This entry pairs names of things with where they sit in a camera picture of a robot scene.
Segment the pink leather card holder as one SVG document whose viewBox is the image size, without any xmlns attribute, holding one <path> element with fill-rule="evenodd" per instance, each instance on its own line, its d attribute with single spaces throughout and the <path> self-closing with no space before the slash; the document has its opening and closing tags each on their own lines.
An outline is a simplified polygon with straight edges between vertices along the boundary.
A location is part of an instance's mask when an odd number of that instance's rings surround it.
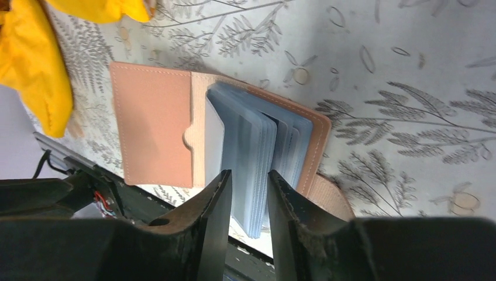
<svg viewBox="0 0 496 281">
<path fill-rule="evenodd" d="M 226 82 L 310 120 L 310 144 L 295 188 L 332 215 L 353 218 L 345 195 L 317 172 L 331 129 L 322 114 L 223 75 L 123 62 L 112 62 L 109 71 L 126 184 L 202 188 L 210 182 L 206 91 Z"/>
</svg>

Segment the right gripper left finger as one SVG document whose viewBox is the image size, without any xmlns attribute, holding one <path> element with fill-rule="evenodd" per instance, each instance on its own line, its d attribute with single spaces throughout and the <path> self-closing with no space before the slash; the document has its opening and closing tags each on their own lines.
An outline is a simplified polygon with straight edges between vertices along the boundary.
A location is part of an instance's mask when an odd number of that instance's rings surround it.
<svg viewBox="0 0 496 281">
<path fill-rule="evenodd" d="M 89 175 L 1 181 L 2 280 L 222 280 L 232 174 L 144 225 L 75 219 Z"/>
</svg>

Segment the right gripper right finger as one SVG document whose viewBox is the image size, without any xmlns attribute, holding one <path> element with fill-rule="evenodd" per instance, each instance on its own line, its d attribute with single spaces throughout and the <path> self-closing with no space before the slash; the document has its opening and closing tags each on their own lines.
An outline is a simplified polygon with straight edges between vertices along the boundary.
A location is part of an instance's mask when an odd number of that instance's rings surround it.
<svg viewBox="0 0 496 281">
<path fill-rule="evenodd" d="M 474 217 L 344 221 L 272 170 L 268 209 L 277 280 L 494 280 L 495 223 Z"/>
</svg>

